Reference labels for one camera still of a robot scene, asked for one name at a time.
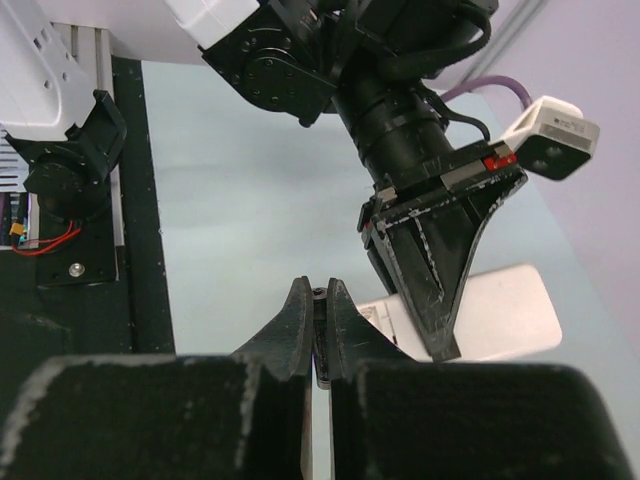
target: screw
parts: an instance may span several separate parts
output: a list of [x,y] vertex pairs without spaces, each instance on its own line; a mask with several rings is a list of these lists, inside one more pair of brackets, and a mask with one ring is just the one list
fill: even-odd
[[82,275],[84,275],[85,271],[86,269],[81,263],[74,263],[69,267],[69,275],[71,275],[73,278],[81,277]]

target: table surface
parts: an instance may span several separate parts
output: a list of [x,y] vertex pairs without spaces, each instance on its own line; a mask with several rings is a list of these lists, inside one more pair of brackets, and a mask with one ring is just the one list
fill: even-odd
[[[224,354],[281,308],[294,277],[345,281],[357,303],[385,295],[355,225],[372,192],[340,120],[311,129],[244,102],[206,67],[145,63],[167,281],[177,350]],[[452,103],[501,128],[482,97]],[[454,146],[478,139],[454,126]],[[640,359],[533,182],[490,222],[473,271],[532,263],[558,314],[559,347],[522,361],[582,370],[601,392],[640,473]],[[328,402],[314,393],[315,478],[330,477]]]

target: red cable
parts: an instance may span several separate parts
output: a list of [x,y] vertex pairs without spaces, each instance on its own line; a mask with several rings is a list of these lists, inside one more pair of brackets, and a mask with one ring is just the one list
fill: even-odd
[[56,241],[58,241],[58,240],[60,240],[60,239],[62,239],[64,237],[66,237],[67,235],[69,235],[71,233],[71,230],[73,230],[73,222],[69,222],[69,228],[67,229],[66,232],[64,232],[59,237],[50,238],[48,240],[40,240],[39,238],[34,238],[32,240],[27,240],[25,242],[22,242],[21,245],[27,245],[29,243],[35,243],[35,242],[38,242],[38,243],[53,243],[53,242],[56,242]]
[[62,237],[58,237],[57,239],[54,239],[54,242],[51,245],[49,245],[49,246],[47,246],[47,247],[45,247],[45,248],[43,248],[41,250],[28,251],[28,250],[20,250],[20,249],[18,249],[16,247],[12,247],[12,249],[18,255],[22,255],[23,257],[37,257],[38,255],[43,255],[45,253],[48,253],[51,250],[55,249],[56,247],[59,247],[60,245],[62,245],[66,241],[71,240],[73,237],[78,235],[81,231],[82,231],[82,228],[77,228],[76,230],[74,230],[71,233],[65,234]]

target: red light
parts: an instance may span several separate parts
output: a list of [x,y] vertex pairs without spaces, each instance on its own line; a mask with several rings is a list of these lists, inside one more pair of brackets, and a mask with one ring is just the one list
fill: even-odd
[[487,170],[489,170],[490,172],[495,172],[496,170],[500,170],[501,168],[508,167],[509,165],[516,163],[516,161],[516,154],[512,153],[502,158],[485,158],[482,163],[484,163],[484,166],[487,167]]

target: wall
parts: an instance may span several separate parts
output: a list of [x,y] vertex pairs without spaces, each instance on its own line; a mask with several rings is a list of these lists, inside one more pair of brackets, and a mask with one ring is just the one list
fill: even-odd
[[[639,19],[637,0],[554,0],[490,71],[518,78],[534,98],[568,100],[600,125],[591,163],[562,183],[535,183],[638,353]],[[511,123],[511,94],[483,93],[500,122]]]

